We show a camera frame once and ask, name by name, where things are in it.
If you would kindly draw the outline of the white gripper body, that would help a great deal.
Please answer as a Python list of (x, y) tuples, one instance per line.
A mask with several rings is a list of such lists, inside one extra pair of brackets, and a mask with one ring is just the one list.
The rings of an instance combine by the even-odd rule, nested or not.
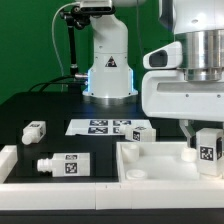
[(219, 81), (191, 82), (178, 68), (148, 69), (141, 98), (148, 117), (224, 122), (224, 73)]

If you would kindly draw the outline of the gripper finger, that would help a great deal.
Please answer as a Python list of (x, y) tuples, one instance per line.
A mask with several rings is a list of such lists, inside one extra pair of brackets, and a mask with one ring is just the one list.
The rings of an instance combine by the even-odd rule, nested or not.
[(187, 139), (187, 146), (189, 148), (194, 148), (196, 133), (192, 127), (192, 122), (190, 120), (180, 120), (179, 126)]

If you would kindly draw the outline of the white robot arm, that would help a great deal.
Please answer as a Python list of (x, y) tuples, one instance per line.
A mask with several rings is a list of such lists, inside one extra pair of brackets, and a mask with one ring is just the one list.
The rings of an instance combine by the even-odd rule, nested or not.
[[(113, 7), (136, 0), (81, 0), (91, 17), (94, 62), (84, 94), (123, 100), (136, 94), (127, 62), (127, 27)], [(190, 120), (224, 123), (224, 0), (159, 0), (159, 20), (174, 41), (143, 57), (142, 109), (149, 117), (180, 121), (187, 136)]]

